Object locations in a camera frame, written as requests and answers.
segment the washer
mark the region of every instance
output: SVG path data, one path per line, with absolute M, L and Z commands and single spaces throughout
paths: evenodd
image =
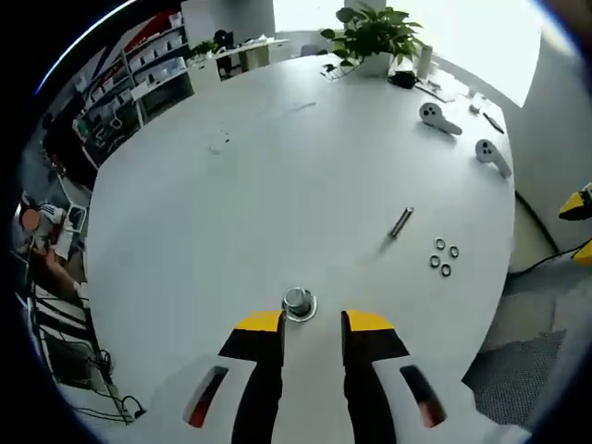
M 440 268 L 440 273 L 442 273 L 442 276 L 444 278 L 447 278 L 452 274 L 452 268 L 448 264 L 442 264 L 442 267 Z
M 436 245 L 436 248 L 439 250 L 444 250 L 446 248 L 446 242 L 442 238 L 435 238 L 434 245 Z
M 429 266 L 432 268 L 438 268 L 440 266 L 440 256 L 437 254 L 429 256 Z

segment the potted plant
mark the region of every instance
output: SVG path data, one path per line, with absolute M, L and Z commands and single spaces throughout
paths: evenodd
M 191 56 L 199 56 L 199 59 L 205 58 L 208 53 L 215 53 L 218 49 L 218 45 L 212 40 L 204 40 L 199 43 L 193 49 L 191 49 Z
M 414 28 L 421 25 L 408 21 L 408 13 L 390 6 L 376 11 L 366 3 L 360 4 L 360 9 L 343 7 L 337 11 L 343 32 L 322 30 L 321 35 L 335 44 L 333 54 L 341 58 L 342 68 L 357 66 L 362 75 L 386 78 L 392 56 L 398 63 L 403 58 L 413 61 L 417 56 L 415 44 L 423 44 L 415 37 Z M 324 68 L 328 73 L 337 67 L 327 64 Z

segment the shelving unit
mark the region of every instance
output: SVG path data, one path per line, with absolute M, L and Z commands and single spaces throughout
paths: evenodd
M 175 53 L 178 50 L 187 47 L 188 45 L 189 45 L 188 43 L 184 43 L 177 48 L 173 48 L 173 49 L 168 50 L 166 53 L 156 57 L 154 60 L 151 60 L 150 62 L 148 62 L 148 63 L 142 65 L 141 67 L 139 67 L 138 69 L 136 69 L 135 71 L 132 71 L 132 74 L 135 76 L 136 74 L 138 74 L 142 71 L 145 71 L 148 68 L 153 68 L 153 67 L 157 66 L 159 64 L 158 62 L 162 63 L 163 61 L 167 60 L 168 57 L 171 55 L 171 53 Z
M 177 26 L 175 28 L 171 28 L 169 30 L 163 31 L 159 34 L 153 35 L 149 39 L 146 39 L 142 43 L 139 43 L 136 46 L 134 46 L 133 48 L 131 48 L 128 52 L 125 53 L 125 56 L 129 56 L 130 54 L 137 53 L 139 50 L 141 50 L 143 47 L 147 46 L 148 44 L 150 44 L 152 42 L 156 42 L 156 41 L 162 39 L 163 37 L 166 37 L 168 34 L 170 34 L 171 32 L 174 32 L 174 31 L 183 31 L 184 32 L 185 27 L 184 27 L 184 25 L 181 25 L 181 26 Z
M 167 36 L 170 36 L 174 32 L 180 33 L 182 39 L 181 46 L 171 48 L 166 53 L 160 56 L 156 56 L 154 60 L 151 60 L 150 62 L 143 64 L 140 68 L 136 70 L 132 70 L 130 68 L 130 62 L 132 58 L 139 56 L 139 54 L 141 54 L 142 51 L 148 50 L 152 43 L 157 43 L 162 39 L 166 38 Z M 124 71 L 123 78 L 117 80 L 115 85 L 109 91 L 106 91 L 103 94 L 103 96 L 101 96 L 99 99 L 92 99 L 92 104 L 88 106 L 83 116 L 87 116 L 89 112 L 96 109 L 98 106 L 106 105 L 109 101 L 112 101 L 117 94 L 123 91 L 123 88 L 121 88 L 122 86 L 126 85 L 129 86 L 131 89 L 138 86 L 139 82 L 135 78 L 135 76 L 138 73 L 143 72 L 146 69 L 157 67 L 160 63 L 166 62 L 174 54 L 182 52 L 182 50 L 186 48 L 188 48 L 187 32 L 185 31 L 185 25 L 181 24 L 180 26 L 171 27 L 168 30 L 162 31 L 156 35 L 149 37 L 148 39 L 131 48 L 129 51 L 125 51 L 122 49 L 120 54 L 115 58 L 115 60 L 113 60 L 113 62 L 111 62 L 111 64 L 109 64 L 109 66 L 106 69 L 104 69 L 103 72 L 98 74 L 89 82 L 86 88 L 82 91 L 82 96 L 85 100 L 88 100 L 89 97 L 93 96 L 97 88 L 103 87 L 103 84 L 108 79 L 117 76 L 119 69 L 117 69 L 116 71 L 113 71 L 113 69 L 116 68 L 118 64 L 121 64 L 121 69 Z

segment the round table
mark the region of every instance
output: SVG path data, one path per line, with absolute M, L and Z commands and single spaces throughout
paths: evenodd
M 217 354 L 242 318 L 279 309 L 292 286 L 316 296 L 318 313 L 287 325 L 275 436 L 350 440 L 343 309 L 382 315 L 451 377 L 473 361 L 501 295 L 514 210 L 513 178 L 480 164 L 475 143 L 494 141 L 512 165 L 508 138 L 465 100 L 441 105 L 464 130 L 444 134 L 418 116 L 437 99 L 383 80 L 330 81 L 326 62 L 295 59 L 197 93 L 101 166 L 86 290 L 122 394 L 149 405 L 167 376 Z M 499 108 L 488 113 L 504 126 Z M 450 277 L 429 264 L 437 237 L 459 248 L 457 259 L 440 253 Z

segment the black cable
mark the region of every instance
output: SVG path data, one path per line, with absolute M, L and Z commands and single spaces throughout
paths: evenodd
M 126 408 L 126 400 L 128 399 L 132 399 L 136 402 L 136 404 L 138 404 L 138 410 L 136 411 L 136 413 L 134 413 L 134 417 L 136 419 L 138 419 L 140 416 L 142 416 L 143 414 L 146 413 L 146 410 L 142 407 L 142 405 L 140 404 L 140 402 L 138 400 L 136 400 L 133 396 L 131 395 L 126 395 L 121 399 L 121 405 L 123 406 L 123 408 Z
M 61 302 L 67 302 L 67 303 L 70 303 L 72 305 L 75 305 L 72 302 L 64 301 L 63 299 L 60 299 L 60 298 L 44 298 L 44 297 L 41 297 L 40 298 L 39 296 L 35 296 L 35 299 L 40 300 L 40 301 L 61 301 Z M 83 299 L 84 301 L 88 301 L 89 300 L 89 298 L 81 298 L 80 296 L 79 296 L 78 299 Z
M 125 423 L 125 424 L 128 424 L 128 422 L 125 421 L 125 420 L 123 420 L 123 419 L 108 418 L 108 417 L 105 417 L 105 416 L 99 416 L 98 414 L 92 414 L 92 413 L 84 412 L 84 411 L 78 410 L 78 409 L 77 409 L 77 412 L 86 414 L 86 415 L 88 415 L 88 416 L 90 416 L 92 418 L 99 418 L 99 419 L 104 419 L 106 421 L 113 421 L 114 423 Z
M 45 334 L 48 334 L 48 335 L 54 336 L 54 335 L 52 335 L 52 333 L 50 333 L 49 331 L 45 330 L 44 328 L 40 328 L 40 327 L 39 327 L 39 329 L 40 329 L 41 331 L 43 331 Z M 62 340 L 63 340 L 63 341 L 66 343 L 66 344 L 70 344 L 70 343 L 72 343 L 72 344 L 82 344 L 82 345 L 85 345 L 85 346 L 86 346 L 86 347 L 87 347 L 87 348 L 88 348 L 88 349 L 91 351 L 91 353 L 92 353 L 93 355 L 95 355 L 95 356 L 96 356 L 96 353 L 94 353 L 94 351 L 93 351 L 93 348 L 92 348 L 92 347 L 91 347 L 89 344 L 87 344 L 86 342 L 82 342 L 82 341 L 79 341 L 79 340 L 67 340 L 67 339 L 66 339 L 66 337 L 64 336 L 64 334 L 63 334 L 61 331 L 59 331 L 59 330 L 56 330 L 56 331 L 57 331 L 57 333 L 59 334 L 59 336 L 62 338 Z M 102 370 L 102 368 L 101 368 L 101 365 L 104 365 L 104 366 L 106 366 L 106 367 L 107 367 L 107 369 L 110 369 L 110 367 L 111 367 L 111 354 L 110 354 L 110 353 L 109 353 L 107 350 L 103 350 L 103 349 L 101 349 L 101 350 L 99 351 L 99 354 L 100 354 L 100 359 L 101 359 L 101 360 L 103 360 L 103 361 L 102 361 L 102 362 L 100 362 L 100 363 L 97 363 L 96 361 L 94 361 L 93 359 L 91 359 L 91 357 L 90 357 L 90 356 L 89 356 L 89 357 L 88 357 L 86 360 L 87 360 L 88 362 L 90 362 L 90 363 L 94 364 L 94 365 L 97 367 L 97 369 L 98 369 L 99 371 L 101 371 L 101 370 Z M 133 396 L 131 396 L 131 395 L 126 395 L 126 396 L 124 396 L 124 397 L 123 397 L 123 398 L 120 400 L 120 399 L 119 399 L 119 398 L 117 398 L 116 396 L 113 396 L 113 395 L 112 395 L 112 394 L 111 394 L 109 391 L 107 391 L 109 394 L 108 394 L 108 395 L 105 395 L 104 393 L 100 393 L 99 391 L 95 390 L 94 388 L 91 388 L 91 390 L 92 390 L 93 392 L 95 392 L 96 394 L 100 395 L 100 396 L 104 396 L 104 397 L 106 397 L 106 398 L 110 398 L 111 400 L 113 400 L 113 402 L 116 404 L 116 406 L 117 406 L 117 403 L 116 403 L 116 401 L 119 401 L 119 402 L 121 403 L 121 406 L 122 406 L 122 408 L 123 408 L 123 409 L 126 409 L 125 401 L 126 401 L 127 399 L 133 399 L 133 400 L 136 402 L 136 404 L 138 404 L 138 409 L 139 409 L 139 410 L 138 410 L 138 411 L 137 411 L 137 412 L 134 414 L 134 417 L 135 417 L 136 419 L 137 419 L 137 418 L 139 418 L 139 417 L 140 417 L 141 415 L 143 415 L 144 413 L 146 413 L 146 410 L 143 408 L 142 404 L 141 404 L 141 403 L 140 403 L 140 402 L 139 402 L 139 401 L 138 401 L 138 400 L 137 400 L 135 397 L 133 397 Z M 128 421 L 126 420 L 126 418 L 125 418 L 125 416 L 124 416 L 123 414 L 121 414 L 120 416 L 121 416 L 122 418 L 124 418 L 122 422 L 125 422 L 126 424 L 129 424 L 129 423 L 128 423 Z
M 573 252 L 577 252 L 578 250 L 580 250 L 582 247 L 584 247 L 584 245 L 586 245 L 587 243 L 589 243 L 590 241 L 592 241 L 592 238 L 588 239 L 586 242 L 584 242 L 582 245 L 579 245 L 575 248 L 572 248 L 571 250 L 566 250 L 564 252 L 559 252 L 556 254 L 552 254 L 549 257 L 546 257 L 544 259 L 541 259 L 540 261 L 538 261 L 536 264 L 534 265 L 530 265 L 528 268 L 526 268 L 525 270 L 521 270 L 521 271 L 516 271 L 514 273 L 508 273 L 508 277 L 509 278 L 519 278 L 520 276 L 525 275 L 526 273 L 534 270 L 535 268 L 537 268 L 539 265 L 543 265 L 545 264 L 547 261 L 550 261 L 551 259 L 555 259 L 559 256 L 564 256 L 565 254 L 569 254 L 569 253 L 573 253 Z
M 80 411 L 81 413 L 84 413 L 84 411 L 88 411 L 88 412 L 91 412 L 91 413 L 101 414 L 103 416 L 111 416 L 113 418 L 120 418 L 121 417 L 121 414 L 119 414 L 119 413 L 115 414 L 115 413 L 98 412 L 98 411 L 93 410 L 93 409 L 91 409 L 89 407 L 77 407 L 75 405 L 70 405 L 70 407 L 72 407 L 72 409 L 74 409 L 74 410 Z
M 50 335 L 52 337 L 55 337 L 51 332 L 47 331 L 44 328 L 39 327 L 39 329 L 45 333 L 46 335 Z M 99 371 L 106 371 L 108 374 L 111 373 L 111 354 L 107 351 L 107 350 L 103 350 L 101 349 L 99 351 L 99 359 L 101 361 L 97 362 L 93 359 L 96 358 L 97 353 L 94 352 L 93 347 L 91 347 L 90 344 L 86 343 L 86 342 L 82 342 L 81 340 L 67 340 L 66 337 L 64 336 L 64 334 L 59 331 L 56 330 L 57 333 L 59 334 L 59 336 L 62 338 L 62 341 L 65 343 L 65 345 L 67 347 L 69 347 L 71 350 L 76 351 L 75 348 L 73 348 L 72 346 L 68 345 L 68 344 L 81 344 L 86 346 L 86 348 L 89 349 L 89 351 L 91 352 L 92 356 L 89 356 L 88 358 L 86 358 L 86 361 L 92 363 Z

